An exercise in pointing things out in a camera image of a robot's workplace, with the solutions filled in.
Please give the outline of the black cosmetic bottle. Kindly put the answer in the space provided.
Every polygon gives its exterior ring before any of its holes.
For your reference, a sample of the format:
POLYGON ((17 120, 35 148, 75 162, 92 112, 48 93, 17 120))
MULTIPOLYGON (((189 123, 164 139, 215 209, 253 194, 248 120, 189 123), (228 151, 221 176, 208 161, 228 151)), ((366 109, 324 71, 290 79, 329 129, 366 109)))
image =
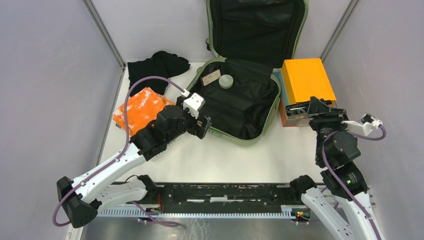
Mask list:
POLYGON ((292 104, 285 107, 285 113, 288 117, 307 114, 309 103, 292 104))

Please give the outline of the orange blue box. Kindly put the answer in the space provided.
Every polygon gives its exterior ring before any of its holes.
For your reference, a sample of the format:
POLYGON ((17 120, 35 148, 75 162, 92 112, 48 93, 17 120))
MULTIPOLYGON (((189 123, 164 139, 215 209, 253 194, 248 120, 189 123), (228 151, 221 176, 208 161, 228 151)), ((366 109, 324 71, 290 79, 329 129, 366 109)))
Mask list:
POLYGON ((287 116, 285 107, 305 103, 312 96, 331 100, 336 106, 336 95, 320 58, 286 59, 281 68, 281 101, 279 113, 283 127, 307 127, 307 114, 287 116))

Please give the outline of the round pale green jar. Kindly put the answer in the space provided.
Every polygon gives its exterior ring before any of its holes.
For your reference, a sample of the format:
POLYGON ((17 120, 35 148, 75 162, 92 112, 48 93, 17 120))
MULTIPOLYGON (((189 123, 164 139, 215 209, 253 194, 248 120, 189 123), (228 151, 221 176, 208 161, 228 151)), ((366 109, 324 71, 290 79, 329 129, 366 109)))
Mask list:
POLYGON ((229 74, 224 74, 218 79, 218 84, 223 89, 230 89, 234 84, 234 78, 229 74))

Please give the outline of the orange white garment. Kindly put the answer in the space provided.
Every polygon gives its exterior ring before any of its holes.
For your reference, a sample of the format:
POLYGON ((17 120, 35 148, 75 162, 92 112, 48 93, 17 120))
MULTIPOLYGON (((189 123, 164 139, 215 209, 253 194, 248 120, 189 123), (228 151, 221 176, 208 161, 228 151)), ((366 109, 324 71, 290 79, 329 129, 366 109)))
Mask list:
POLYGON ((147 124, 156 119, 157 114, 166 106, 174 106, 175 103, 165 96, 145 87, 142 91, 130 97, 127 103, 127 119, 129 135, 132 137, 147 124))

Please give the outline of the green hard-shell suitcase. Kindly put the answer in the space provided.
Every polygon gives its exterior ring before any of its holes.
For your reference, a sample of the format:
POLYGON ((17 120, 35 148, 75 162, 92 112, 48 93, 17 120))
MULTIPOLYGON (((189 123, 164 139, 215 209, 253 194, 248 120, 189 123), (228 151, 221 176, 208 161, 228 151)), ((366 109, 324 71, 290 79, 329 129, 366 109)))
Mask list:
POLYGON ((188 90, 205 99, 201 115, 211 117, 209 133, 239 146, 252 146, 270 128, 280 105, 276 73, 295 55, 308 16, 306 0, 208 0, 206 47, 213 58, 197 69, 188 90), (233 86, 201 77, 220 70, 233 86))

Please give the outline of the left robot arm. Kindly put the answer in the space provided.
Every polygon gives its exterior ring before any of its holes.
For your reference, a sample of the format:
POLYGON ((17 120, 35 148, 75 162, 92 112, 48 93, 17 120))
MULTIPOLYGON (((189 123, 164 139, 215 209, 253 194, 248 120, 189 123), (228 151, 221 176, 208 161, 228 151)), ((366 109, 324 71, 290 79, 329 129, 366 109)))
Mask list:
POLYGON ((132 201, 153 203, 157 198, 155 183, 148 176, 115 185, 129 170, 166 151, 184 133, 203 139, 211 126, 211 117, 192 116, 186 107, 168 105, 156 119, 129 138, 119 152, 107 161, 73 179, 63 176, 56 182, 59 204, 68 217, 65 225, 80 228, 96 218, 99 212, 132 201))

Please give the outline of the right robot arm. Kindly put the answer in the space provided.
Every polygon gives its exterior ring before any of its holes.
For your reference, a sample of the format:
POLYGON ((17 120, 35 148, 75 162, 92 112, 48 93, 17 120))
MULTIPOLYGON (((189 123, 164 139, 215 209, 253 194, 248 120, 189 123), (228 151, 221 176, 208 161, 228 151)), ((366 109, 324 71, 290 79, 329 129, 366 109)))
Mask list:
POLYGON ((337 240, 382 240, 384 234, 372 209, 369 188, 354 161, 361 155, 359 139, 373 141, 374 130, 381 130, 378 140, 386 137, 383 122, 371 114, 360 121, 349 120, 345 109, 314 96, 288 105, 284 111, 288 117, 306 119, 316 132, 315 163, 322 169, 324 189, 335 197, 335 205, 328 203, 308 175, 290 182, 289 199, 304 203, 337 240))

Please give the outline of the black cloth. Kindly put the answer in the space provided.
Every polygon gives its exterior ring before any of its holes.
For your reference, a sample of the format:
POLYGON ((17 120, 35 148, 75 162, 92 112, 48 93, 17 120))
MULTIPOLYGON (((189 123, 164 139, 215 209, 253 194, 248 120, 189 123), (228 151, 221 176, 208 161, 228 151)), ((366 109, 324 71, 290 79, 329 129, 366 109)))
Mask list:
MULTIPOLYGON (((166 51, 158 51, 152 57, 141 61, 128 62, 129 86, 145 77, 158 76, 172 78, 187 72, 191 67, 189 60, 166 51)), ((130 93, 134 96, 144 88, 150 88, 155 93, 164 95, 169 83, 162 80, 149 79, 138 84, 130 93)))

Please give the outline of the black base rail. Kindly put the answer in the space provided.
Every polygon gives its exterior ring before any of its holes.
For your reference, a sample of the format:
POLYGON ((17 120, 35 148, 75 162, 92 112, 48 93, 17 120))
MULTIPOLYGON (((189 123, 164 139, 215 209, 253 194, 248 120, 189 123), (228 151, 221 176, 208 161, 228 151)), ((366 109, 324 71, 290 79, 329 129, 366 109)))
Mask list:
POLYGON ((114 182, 86 203, 72 194, 63 209, 75 228, 96 216, 117 215, 178 218, 285 218, 306 223, 301 210, 314 212, 321 221, 341 222, 337 205, 330 205, 306 175, 289 184, 275 183, 155 183, 148 175, 114 182))

